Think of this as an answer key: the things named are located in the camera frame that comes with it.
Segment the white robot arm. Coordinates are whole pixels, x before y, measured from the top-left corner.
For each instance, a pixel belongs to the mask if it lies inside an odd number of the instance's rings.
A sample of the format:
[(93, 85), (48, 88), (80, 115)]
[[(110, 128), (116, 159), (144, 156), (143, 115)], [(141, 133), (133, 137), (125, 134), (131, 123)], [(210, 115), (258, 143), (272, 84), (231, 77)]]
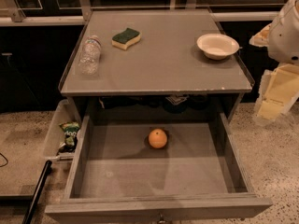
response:
[(299, 97), (299, 0), (289, 0), (249, 43), (266, 47), (278, 62), (274, 71), (264, 71), (254, 107), (254, 120), (266, 125), (287, 114)]

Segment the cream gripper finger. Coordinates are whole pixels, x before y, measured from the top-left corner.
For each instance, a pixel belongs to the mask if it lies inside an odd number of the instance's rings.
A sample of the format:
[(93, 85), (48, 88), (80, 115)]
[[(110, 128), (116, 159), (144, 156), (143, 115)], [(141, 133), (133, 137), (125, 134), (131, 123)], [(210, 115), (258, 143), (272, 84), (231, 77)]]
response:
[(255, 47), (267, 47), (269, 45), (270, 24), (267, 24), (260, 32), (253, 35), (249, 43)]
[(265, 70), (254, 113), (257, 121), (275, 121), (286, 115), (299, 98), (299, 66), (280, 63), (274, 71)]

